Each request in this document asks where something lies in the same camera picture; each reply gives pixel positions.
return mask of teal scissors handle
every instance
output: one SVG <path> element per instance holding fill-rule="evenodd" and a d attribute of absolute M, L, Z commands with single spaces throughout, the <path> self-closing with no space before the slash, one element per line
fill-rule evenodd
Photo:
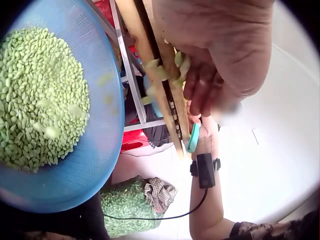
<path fill-rule="evenodd" d="M 192 133 L 187 146 L 187 151 L 193 153 L 196 150 L 200 132 L 200 124 L 193 124 Z"/>

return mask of black cable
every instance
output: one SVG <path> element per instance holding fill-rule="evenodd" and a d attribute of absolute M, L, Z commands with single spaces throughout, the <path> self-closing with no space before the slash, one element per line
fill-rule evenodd
<path fill-rule="evenodd" d="M 202 205 L 202 203 L 204 202 L 206 196 L 207 196 L 207 193 L 208 193 L 208 189 L 206 188 L 205 191 L 204 191 L 204 195 L 200 201 L 200 203 L 193 209 L 191 210 L 190 212 L 188 213 L 185 213 L 183 215 L 180 215 L 180 216 L 176 216 L 176 217 L 169 217 L 169 218 L 116 218 L 116 217 L 111 217 L 107 214 L 103 214 L 104 216 L 106 217 L 109 217 L 109 218 L 113 218 L 113 219 L 117 219 L 117 220 L 168 220 L 168 219 L 174 219 L 174 218 L 181 218 L 181 217 L 184 217 L 184 216 L 187 216 L 193 212 L 195 212 L 196 210 L 198 210 L 198 208 Z"/>

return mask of black wrist strap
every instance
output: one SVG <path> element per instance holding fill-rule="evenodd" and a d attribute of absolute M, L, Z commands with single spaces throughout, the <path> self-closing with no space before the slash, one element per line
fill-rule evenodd
<path fill-rule="evenodd" d="M 213 161 L 213 168 L 217 171 L 221 168 L 221 162 L 219 158 Z M 198 177 L 198 167 L 196 161 L 192 161 L 192 164 L 190 165 L 190 173 L 191 176 Z"/>

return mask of shelled soybean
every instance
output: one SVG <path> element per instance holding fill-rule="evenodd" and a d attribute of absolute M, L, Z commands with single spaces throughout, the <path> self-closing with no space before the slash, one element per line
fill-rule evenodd
<path fill-rule="evenodd" d="M 73 152 L 88 124 L 83 68 L 47 28 L 14 31 L 0 48 L 0 161 L 37 172 Z"/>

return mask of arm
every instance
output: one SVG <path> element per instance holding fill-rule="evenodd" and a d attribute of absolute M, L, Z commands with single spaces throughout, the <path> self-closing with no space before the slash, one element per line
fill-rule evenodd
<path fill-rule="evenodd" d="M 211 117 L 202 118 L 203 127 L 211 129 L 209 137 L 199 139 L 196 151 L 192 154 L 192 160 L 196 155 L 212 153 L 212 159 L 218 157 L 218 126 Z M 193 240 L 220 240 L 230 236 L 234 222 L 223 218 L 223 206 L 219 173 L 215 176 L 216 186 L 209 188 L 207 196 L 198 210 L 189 216 L 190 234 Z M 199 188 L 197 177 L 192 178 L 190 210 L 194 209 L 201 201 L 204 189 Z"/>

